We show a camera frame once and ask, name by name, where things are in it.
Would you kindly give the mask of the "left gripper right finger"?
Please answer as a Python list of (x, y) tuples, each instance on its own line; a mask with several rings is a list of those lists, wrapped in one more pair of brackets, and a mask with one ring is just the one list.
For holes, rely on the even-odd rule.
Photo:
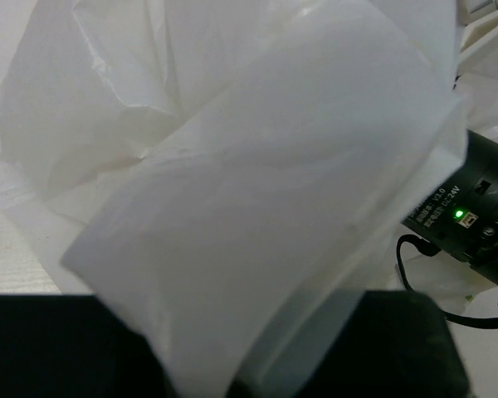
[(333, 295), (262, 382), (238, 376), (229, 397), (465, 397), (467, 374), (426, 295), (367, 291), (345, 319)]

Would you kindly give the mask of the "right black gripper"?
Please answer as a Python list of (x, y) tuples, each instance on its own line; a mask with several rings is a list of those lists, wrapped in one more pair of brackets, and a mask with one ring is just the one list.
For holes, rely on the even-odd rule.
[(403, 224), (498, 286), (498, 143), (470, 131), (463, 165)]

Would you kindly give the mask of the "white plastic bag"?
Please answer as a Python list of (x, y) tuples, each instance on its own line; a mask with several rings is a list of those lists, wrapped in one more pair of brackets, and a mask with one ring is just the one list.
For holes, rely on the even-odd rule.
[(465, 161), (467, 12), (39, 1), (0, 86), (0, 206), (60, 296), (145, 338), (172, 397), (229, 397), (335, 294), (339, 327), (367, 291), (431, 299), (388, 289), (389, 252)]

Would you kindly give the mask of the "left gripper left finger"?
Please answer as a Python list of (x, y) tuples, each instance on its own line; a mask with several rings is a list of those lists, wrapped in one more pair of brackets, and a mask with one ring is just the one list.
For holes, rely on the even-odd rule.
[(93, 296), (0, 294), (0, 397), (172, 397), (145, 338)]

